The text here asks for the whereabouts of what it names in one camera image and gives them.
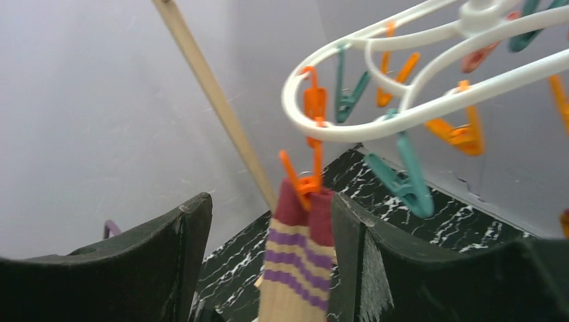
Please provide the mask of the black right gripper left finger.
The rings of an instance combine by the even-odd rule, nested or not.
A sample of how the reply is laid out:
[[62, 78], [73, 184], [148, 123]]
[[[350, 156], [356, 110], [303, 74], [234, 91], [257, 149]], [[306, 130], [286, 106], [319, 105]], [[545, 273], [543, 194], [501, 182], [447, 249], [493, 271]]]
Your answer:
[[187, 321], [212, 220], [199, 193], [72, 253], [1, 259], [2, 321]]

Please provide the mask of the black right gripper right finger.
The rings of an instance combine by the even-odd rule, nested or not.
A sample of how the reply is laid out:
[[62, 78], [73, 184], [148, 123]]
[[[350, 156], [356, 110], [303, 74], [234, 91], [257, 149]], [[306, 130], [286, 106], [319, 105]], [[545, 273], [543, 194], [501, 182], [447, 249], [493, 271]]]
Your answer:
[[336, 194], [343, 321], [567, 321], [568, 241], [518, 239], [467, 255]]

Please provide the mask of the beige purple striped sock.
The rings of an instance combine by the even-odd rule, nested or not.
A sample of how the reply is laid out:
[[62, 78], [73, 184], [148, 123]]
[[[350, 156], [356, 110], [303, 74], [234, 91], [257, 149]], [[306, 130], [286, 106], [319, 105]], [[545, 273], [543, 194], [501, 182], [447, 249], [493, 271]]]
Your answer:
[[281, 182], [266, 239], [259, 321], [326, 321], [335, 254], [333, 195], [329, 189], [311, 194], [306, 211], [290, 180]]

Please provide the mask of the white plastic clip hanger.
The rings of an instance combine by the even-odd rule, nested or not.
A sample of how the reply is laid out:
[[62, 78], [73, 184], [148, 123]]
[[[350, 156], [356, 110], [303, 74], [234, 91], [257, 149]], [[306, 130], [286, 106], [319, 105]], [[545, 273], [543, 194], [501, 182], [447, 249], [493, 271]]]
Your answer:
[[[424, 1], [339, 38], [312, 53], [290, 73], [282, 88], [281, 102], [288, 119], [306, 136], [318, 140], [352, 143], [377, 140], [568, 69], [568, 51], [563, 50], [476, 83], [464, 92], [444, 95], [415, 105], [416, 97], [427, 83], [463, 56], [499, 40], [568, 22], [566, 6], [507, 21], [503, 14], [515, 6], [514, 1], [467, 1], [460, 7], [456, 21], [413, 34], [384, 37], [388, 22], [405, 25], [447, 5], [447, 1]], [[429, 62], [408, 85], [398, 83], [381, 73], [372, 61], [374, 51], [417, 48], [455, 36], [462, 36], [463, 40]], [[370, 123], [350, 126], [326, 123], [324, 127], [319, 127], [299, 108], [297, 91], [303, 80], [302, 70], [307, 66], [316, 66], [336, 54], [341, 44], [363, 50], [368, 71], [378, 86], [401, 98], [399, 112], [394, 118], [379, 117]]]

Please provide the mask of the teal clothes peg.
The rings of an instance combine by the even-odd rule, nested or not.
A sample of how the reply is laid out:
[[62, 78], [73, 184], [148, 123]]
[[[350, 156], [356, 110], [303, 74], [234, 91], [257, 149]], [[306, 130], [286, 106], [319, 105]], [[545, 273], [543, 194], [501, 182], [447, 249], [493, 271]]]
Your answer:
[[381, 183], [418, 218], [433, 215], [434, 203], [425, 183], [411, 140], [405, 131], [397, 133], [396, 147], [403, 163], [396, 172], [376, 154], [364, 155], [364, 161]]

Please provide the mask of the orange clothes peg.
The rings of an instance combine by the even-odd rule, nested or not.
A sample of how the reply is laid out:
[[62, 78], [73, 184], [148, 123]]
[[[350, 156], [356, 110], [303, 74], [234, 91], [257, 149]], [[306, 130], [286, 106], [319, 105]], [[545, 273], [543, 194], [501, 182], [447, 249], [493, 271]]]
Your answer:
[[293, 190], [306, 211], [311, 210], [310, 194], [320, 193], [323, 188], [322, 164], [323, 144], [322, 141], [307, 137], [308, 146], [313, 150], [313, 169], [309, 176], [300, 177], [294, 169], [289, 155], [285, 150], [279, 152], [280, 162], [288, 175]]

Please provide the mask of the small orange hanging peg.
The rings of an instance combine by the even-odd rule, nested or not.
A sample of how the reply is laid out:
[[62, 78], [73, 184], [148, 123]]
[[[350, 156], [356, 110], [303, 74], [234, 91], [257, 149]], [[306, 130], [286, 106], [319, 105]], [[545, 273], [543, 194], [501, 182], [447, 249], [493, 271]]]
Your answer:
[[305, 89], [303, 94], [303, 106], [305, 115], [314, 121], [318, 127], [325, 127], [324, 121], [327, 91], [320, 87], [317, 81], [317, 71], [313, 66], [306, 66], [302, 70], [302, 74], [311, 81], [311, 86]]

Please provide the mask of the wooden clothes rack frame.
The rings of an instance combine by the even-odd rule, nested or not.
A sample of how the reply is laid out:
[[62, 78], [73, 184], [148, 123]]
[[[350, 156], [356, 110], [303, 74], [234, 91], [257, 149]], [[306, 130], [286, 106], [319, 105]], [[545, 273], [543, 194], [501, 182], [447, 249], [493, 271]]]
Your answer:
[[175, 1], [163, 0], [153, 0], [153, 3], [242, 162], [252, 175], [270, 210], [274, 212], [277, 206], [277, 195], [178, 5]]

